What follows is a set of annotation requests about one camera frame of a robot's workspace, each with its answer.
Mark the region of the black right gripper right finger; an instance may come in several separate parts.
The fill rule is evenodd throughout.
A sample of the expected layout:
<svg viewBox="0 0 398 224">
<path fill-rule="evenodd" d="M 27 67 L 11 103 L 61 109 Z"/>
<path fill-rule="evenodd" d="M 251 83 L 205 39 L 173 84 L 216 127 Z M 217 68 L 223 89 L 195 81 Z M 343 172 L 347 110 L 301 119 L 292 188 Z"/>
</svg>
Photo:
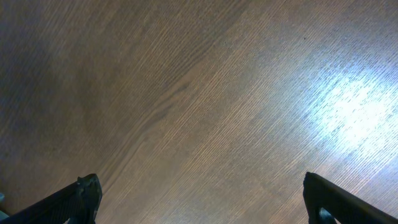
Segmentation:
<svg viewBox="0 0 398 224">
<path fill-rule="evenodd" d="M 309 224 L 397 224 L 396 218 L 373 207 L 316 173 L 307 172 L 305 174 L 303 198 Z"/>
</svg>

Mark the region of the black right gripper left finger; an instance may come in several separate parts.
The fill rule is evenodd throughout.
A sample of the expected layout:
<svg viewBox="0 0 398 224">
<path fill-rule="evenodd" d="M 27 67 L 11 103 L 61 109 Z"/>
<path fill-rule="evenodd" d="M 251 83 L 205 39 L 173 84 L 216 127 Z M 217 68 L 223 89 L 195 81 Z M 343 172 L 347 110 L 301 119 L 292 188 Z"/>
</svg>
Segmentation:
<svg viewBox="0 0 398 224">
<path fill-rule="evenodd" d="M 102 196 L 98 176 L 89 174 L 1 220 L 1 224 L 95 224 Z"/>
</svg>

